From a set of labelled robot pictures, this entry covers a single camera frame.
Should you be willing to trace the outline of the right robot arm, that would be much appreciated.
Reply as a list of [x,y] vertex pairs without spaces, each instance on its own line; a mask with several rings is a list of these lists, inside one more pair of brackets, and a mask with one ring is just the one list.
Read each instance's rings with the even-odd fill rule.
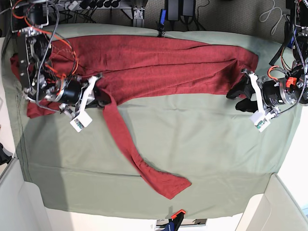
[[[79,60],[72,44],[56,32],[60,12],[52,0],[12,0],[11,29],[18,51],[19,81],[26,100],[35,105],[28,117],[39,113],[61,113],[70,118],[70,125],[81,132],[92,118],[87,108],[104,108],[110,96],[99,90],[101,73],[83,80],[77,75]],[[55,54],[53,39],[62,42],[73,58],[68,71],[52,66]]]

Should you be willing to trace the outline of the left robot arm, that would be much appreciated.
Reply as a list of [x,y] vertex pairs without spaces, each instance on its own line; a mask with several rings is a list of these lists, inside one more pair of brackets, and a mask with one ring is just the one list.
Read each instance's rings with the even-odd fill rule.
[[236,110],[250,112],[250,120],[263,132],[273,118],[285,111],[280,105],[293,109],[308,104],[308,2],[288,0],[290,10],[285,24],[285,39],[270,61],[267,74],[259,77],[253,71],[242,69],[243,77],[227,93],[228,99],[244,95]]

